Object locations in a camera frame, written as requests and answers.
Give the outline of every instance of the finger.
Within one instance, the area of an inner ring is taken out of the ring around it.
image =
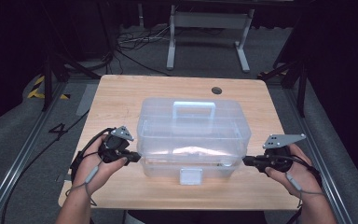
[[[100,145],[103,143],[104,138],[106,137],[106,134],[98,137],[97,139],[95,139],[95,141],[87,148],[85,155],[88,155],[92,152],[96,152],[98,151],[98,148],[100,147]]]
[[[289,148],[290,148],[290,153],[292,155],[296,155],[296,156],[300,157],[301,159],[303,159],[304,161],[306,161],[308,164],[310,164],[310,158],[308,158],[307,155],[305,155],[303,150],[301,150],[301,148],[298,145],[290,144]]]

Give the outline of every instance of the handheld controller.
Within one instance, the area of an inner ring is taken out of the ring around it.
[[[246,156],[242,161],[246,166],[254,166],[260,173],[266,173],[266,167],[285,173],[293,164],[287,159],[291,156],[287,145],[305,138],[305,134],[272,134],[263,145],[264,155]]]
[[[116,161],[120,158],[126,157],[128,165],[131,161],[137,162],[141,159],[141,155],[137,152],[131,152],[126,149],[130,145],[127,141],[133,141],[133,137],[126,127],[121,126],[114,129],[108,136],[105,137],[103,143],[98,149],[98,155],[105,163]]]
[[[105,163],[109,163],[112,161],[119,160],[120,158],[126,157],[128,160],[126,164],[128,165],[131,161],[137,162],[141,159],[141,155],[137,152],[132,152],[126,149],[130,145],[129,141],[133,141],[133,137],[131,136],[130,132],[127,130],[126,127],[121,126],[119,128],[107,128],[100,133],[98,133],[96,136],[94,136],[89,143],[85,146],[85,148],[81,151],[77,152],[77,155],[72,162],[70,168],[72,170],[71,172],[71,179],[74,181],[77,169],[80,165],[80,163],[83,161],[85,157],[84,156],[86,150],[88,147],[100,136],[102,136],[104,133],[109,132],[109,134],[104,138],[103,143],[98,148],[98,155],[101,157],[101,160]]]

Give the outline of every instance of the metal rail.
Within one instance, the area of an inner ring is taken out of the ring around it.
[[[46,123],[52,108],[60,99],[60,96],[62,95],[65,86],[66,86],[65,83],[62,82],[57,83],[57,87],[55,88],[54,91],[55,93],[53,95],[53,101],[51,102],[51,105],[48,107],[48,109],[45,112],[41,112],[41,114],[36,120],[36,123],[34,124],[33,129],[31,130],[30,135],[28,136],[24,145],[22,146],[19,155],[17,156],[16,160],[14,160],[11,167],[8,169],[7,174],[5,175],[5,178],[0,186],[0,211],[4,206],[9,193],[13,189],[14,184],[18,180],[22,169],[25,167],[28,158],[33,152],[34,145],[40,135],[40,131],[42,130],[44,124]]]
[[[332,205],[333,212],[336,215],[337,223],[353,223],[350,217],[350,214],[348,213],[348,210],[342,202],[341,196],[339,195],[339,192],[337,190],[337,186],[335,181],[333,180],[330,172],[327,169],[327,166],[324,162],[324,158],[320,152],[320,149],[316,145],[313,136],[311,134],[310,128],[305,121],[305,119],[301,118],[301,116],[298,113],[297,107],[296,107],[296,97],[292,90],[283,90],[285,93],[285,96],[287,97],[290,106],[296,114],[296,121],[300,125],[301,130],[304,132],[304,134],[307,136],[307,144],[310,148],[310,154],[312,156],[312,164],[313,166],[318,169],[322,174],[322,179],[324,182],[324,191],[328,197],[328,200],[330,201]]]

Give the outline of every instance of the wooden table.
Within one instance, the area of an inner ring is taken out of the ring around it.
[[[223,92],[214,94],[213,87]],[[136,151],[142,102],[152,96],[238,101],[252,131],[248,155],[263,154],[268,136],[283,133],[266,84],[260,80],[107,75],[100,81],[76,151],[101,130],[121,125],[135,138],[128,149]],[[60,205],[69,188],[71,183],[65,182]],[[231,178],[182,186],[179,180],[148,177],[139,162],[132,162],[113,174],[92,198],[98,207],[119,209],[295,210],[298,204],[281,184],[245,165]]]

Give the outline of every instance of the metal bracket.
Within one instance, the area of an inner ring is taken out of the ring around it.
[[[271,134],[266,143],[263,145],[264,149],[284,147],[289,144],[298,142],[300,140],[306,139],[305,134]]]

